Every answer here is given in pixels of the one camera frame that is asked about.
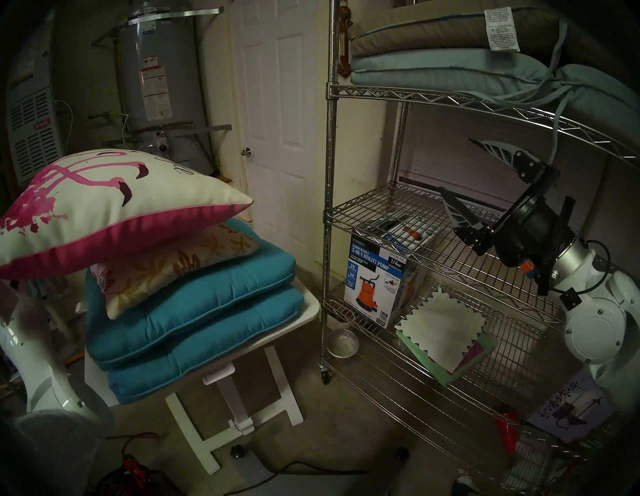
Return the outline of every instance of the throw pillow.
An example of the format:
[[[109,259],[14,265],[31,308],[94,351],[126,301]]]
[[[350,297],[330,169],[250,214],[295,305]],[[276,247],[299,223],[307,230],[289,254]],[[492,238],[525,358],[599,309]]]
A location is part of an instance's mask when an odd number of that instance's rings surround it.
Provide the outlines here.
[[[75,272],[225,221],[252,202],[144,152],[69,155],[39,171],[0,220],[0,278]]]
[[[258,243],[250,237],[218,224],[94,264],[90,270],[104,295],[107,315],[116,319],[186,273],[251,255],[257,249]]]

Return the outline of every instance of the metal strap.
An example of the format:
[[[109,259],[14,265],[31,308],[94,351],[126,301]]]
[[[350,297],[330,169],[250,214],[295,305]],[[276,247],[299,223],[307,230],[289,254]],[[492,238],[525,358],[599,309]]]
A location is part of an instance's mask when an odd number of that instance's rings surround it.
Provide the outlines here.
[[[103,39],[107,38],[108,36],[115,35],[121,29],[124,29],[127,26],[135,26],[136,24],[140,24],[141,22],[147,22],[150,20],[174,19],[174,18],[180,18],[180,17],[192,17],[195,15],[217,15],[217,14],[223,13],[224,11],[225,11],[224,6],[220,6],[219,8],[207,8],[202,10],[185,10],[183,12],[165,12],[160,14],[141,15],[139,17],[128,19],[127,22],[123,22],[122,24],[117,25],[115,28],[111,28],[102,36],[92,41],[89,44],[89,48],[98,46],[98,44]]]

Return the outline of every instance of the flamingo print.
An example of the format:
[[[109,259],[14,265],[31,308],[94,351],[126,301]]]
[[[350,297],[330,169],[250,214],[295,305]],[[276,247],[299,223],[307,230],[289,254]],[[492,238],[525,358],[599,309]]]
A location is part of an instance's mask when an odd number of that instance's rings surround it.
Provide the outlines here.
[[[90,164],[92,160],[98,157],[120,157],[127,155],[128,153],[129,152],[121,150],[110,150],[108,152],[100,152],[98,154],[95,152],[85,152],[70,156],[84,157],[66,166],[61,166],[57,162],[53,162],[53,164],[50,164],[35,175],[27,189],[25,189],[20,198],[18,198],[18,200],[7,210],[5,216],[0,220],[0,228],[6,229],[7,231],[11,231],[16,228],[21,229],[21,234],[24,235],[26,228],[29,228],[31,232],[38,232],[38,220],[44,224],[48,224],[53,218],[67,219],[68,217],[66,214],[53,214],[56,198],[55,196],[49,196],[49,193],[51,193],[56,186],[65,180],[72,180],[84,186],[106,186],[110,188],[117,188],[124,196],[122,206],[126,205],[133,195],[131,188],[123,178],[112,177],[109,180],[92,180],[82,176],[81,173],[102,167],[131,166],[138,169],[136,179],[141,179],[149,174],[149,170],[144,163],[140,161],[114,162],[87,165],[76,170],[71,169],[74,166],[83,163]]]

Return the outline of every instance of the green folder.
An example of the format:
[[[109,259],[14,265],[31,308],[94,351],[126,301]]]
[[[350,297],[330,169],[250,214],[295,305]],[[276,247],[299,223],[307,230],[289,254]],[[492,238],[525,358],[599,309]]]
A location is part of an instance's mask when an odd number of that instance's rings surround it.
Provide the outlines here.
[[[471,370],[475,365],[479,364],[484,360],[486,356],[488,356],[493,349],[495,348],[495,341],[493,337],[485,332],[480,333],[478,336],[478,343],[483,347],[483,350],[478,353],[477,356],[466,363],[463,367],[456,369],[452,374],[449,374],[447,369],[438,365],[432,359],[429,358],[429,355],[423,349],[418,348],[416,343],[411,341],[407,336],[405,336],[402,331],[396,331],[396,336],[398,339],[402,341],[407,348],[413,353],[413,355],[417,358],[417,360],[422,364],[422,366],[429,371],[429,373],[443,386],[448,386],[450,382],[455,379],[462,377],[467,371]]]

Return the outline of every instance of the white folding table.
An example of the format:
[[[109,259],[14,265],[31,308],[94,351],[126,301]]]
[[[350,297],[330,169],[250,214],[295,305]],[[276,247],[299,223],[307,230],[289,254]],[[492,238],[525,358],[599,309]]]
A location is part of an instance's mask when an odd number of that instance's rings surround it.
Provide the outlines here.
[[[232,379],[232,375],[236,369],[233,360],[254,349],[265,346],[280,336],[311,322],[320,311],[320,303],[316,297],[311,294],[298,279],[295,279],[292,284],[304,296],[302,310],[296,319],[258,336],[255,340],[247,343],[243,347],[187,375],[187,377],[201,376],[202,381],[207,385],[213,383],[218,384],[234,416],[233,419],[229,420],[229,427],[226,430],[203,440],[189,419],[177,395],[171,393],[166,397],[166,404],[169,406],[173,418],[178,423],[189,446],[191,446],[191,449],[209,474],[213,474],[220,469],[220,465],[211,454],[213,450],[252,432],[256,427],[272,419],[280,412],[287,412],[293,426],[298,425],[303,420],[296,398],[293,396],[291,386],[282,369],[276,349],[273,346],[267,346],[264,348],[264,352],[267,355],[271,373],[280,391],[280,398],[278,400],[256,414],[248,415]],[[84,381],[100,395],[107,405],[113,406],[118,404],[118,400],[109,389],[107,372],[98,368],[86,350],[84,354]]]

